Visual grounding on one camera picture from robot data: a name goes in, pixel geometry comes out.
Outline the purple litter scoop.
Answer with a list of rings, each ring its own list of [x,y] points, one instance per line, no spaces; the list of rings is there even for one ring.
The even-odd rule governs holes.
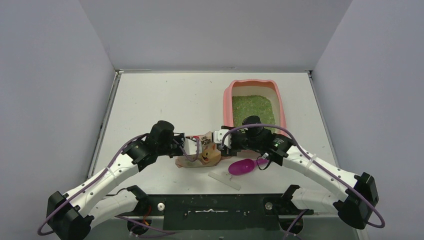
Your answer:
[[[269,161],[267,159],[258,159],[253,160],[250,158],[245,158],[236,162],[233,162],[228,167],[228,172],[233,176],[241,176],[252,172],[256,167],[265,165]]]

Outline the beige cat litter bag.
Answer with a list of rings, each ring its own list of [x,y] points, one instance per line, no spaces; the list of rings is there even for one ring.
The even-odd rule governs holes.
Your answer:
[[[222,159],[221,152],[218,150],[217,145],[213,142],[213,133],[211,131],[201,135],[189,135],[186,137],[197,136],[200,138],[202,144],[202,153],[200,155],[187,155],[178,156],[175,159],[175,165],[178,168],[203,168],[216,166]]]

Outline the white bag clip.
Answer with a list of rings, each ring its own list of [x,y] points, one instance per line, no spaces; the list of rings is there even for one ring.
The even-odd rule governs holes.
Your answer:
[[[222,171],[221,173],[217,173],[210,171],[208,172],[208,176],[237,191],[241,189],[241,185],[232,181],[232,175],[229,172]]]

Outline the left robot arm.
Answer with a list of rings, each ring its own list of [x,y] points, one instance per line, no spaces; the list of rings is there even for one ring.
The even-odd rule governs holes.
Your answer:
[[[43,225],[51,228],[61,240],[83,240],[96,223],[99,214],[92,213],[96,204],[126,179],[155,163],[160,156],[182,156],[187,141],[184,133],[175,133],[165,120],[154,124],[149,133],[137,135],[119,148],[103,170],[68,190],[51,194],[47,200]]]

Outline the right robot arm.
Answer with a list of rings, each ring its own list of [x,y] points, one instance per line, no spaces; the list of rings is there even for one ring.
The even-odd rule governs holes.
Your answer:
[[[212,141],[222,156],[236,156],[242,150],[253,151],[269,163],[294,170],[325,189],[310,190],[291,185],[281,199],[286,213],[293,214],[297,210],[330,213],[358,230],[386,225],[376,209],[379,195],[372,175],[349,172],[328,163],[305,150],[284,127],[262,123],[258,116],[252,115],[241,126],[223,125],[212,133]]]

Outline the green cat litter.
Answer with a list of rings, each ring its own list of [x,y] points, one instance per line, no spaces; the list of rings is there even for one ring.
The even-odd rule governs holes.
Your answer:
[[[276,124],[271,101],[260,95],[233,96],[232,114],[235,127],[249,116],[258,116],[263,124]]]

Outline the pink litter box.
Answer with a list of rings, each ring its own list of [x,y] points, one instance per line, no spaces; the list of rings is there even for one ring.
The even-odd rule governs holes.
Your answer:
[[[223,93],[223,123],[234,127],[232,97],[234,96],[263,96],[271,101],[272,111],[277,126],[287,126],[283,101],[277,83],[267,79],[234,80]]]

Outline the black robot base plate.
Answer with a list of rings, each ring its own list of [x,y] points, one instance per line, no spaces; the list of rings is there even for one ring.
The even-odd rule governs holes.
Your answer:
[[[277,231],[281,218],[301,212],[281,193],[267,194],[151,194],[124,216],[163,221],[166,231]]]

